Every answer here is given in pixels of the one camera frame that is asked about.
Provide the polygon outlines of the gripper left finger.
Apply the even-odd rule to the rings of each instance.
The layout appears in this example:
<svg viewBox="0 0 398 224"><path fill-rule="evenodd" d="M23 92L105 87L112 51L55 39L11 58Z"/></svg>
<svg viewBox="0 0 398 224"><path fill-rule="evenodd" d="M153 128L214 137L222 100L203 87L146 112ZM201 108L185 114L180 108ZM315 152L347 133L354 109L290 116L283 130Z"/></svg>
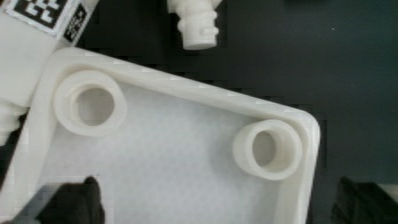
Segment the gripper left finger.
<svg viewBox="0 0 398 224"><path fill-rule="evenodd" d="M105 224L102 189L93 176L79 183L43 186L16 215L16 224Z"/></svg>

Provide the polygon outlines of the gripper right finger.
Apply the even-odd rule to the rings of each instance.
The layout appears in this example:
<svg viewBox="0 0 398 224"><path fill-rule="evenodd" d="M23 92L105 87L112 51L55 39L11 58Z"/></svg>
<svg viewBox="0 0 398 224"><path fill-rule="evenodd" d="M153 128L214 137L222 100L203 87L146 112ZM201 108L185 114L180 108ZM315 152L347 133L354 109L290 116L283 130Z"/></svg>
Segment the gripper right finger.
<svg viewBox="0 0 398 224"><path fill-rule="evenodd" d="M373 182L340 179L333 224L398 224L398 202Z"/></svg>

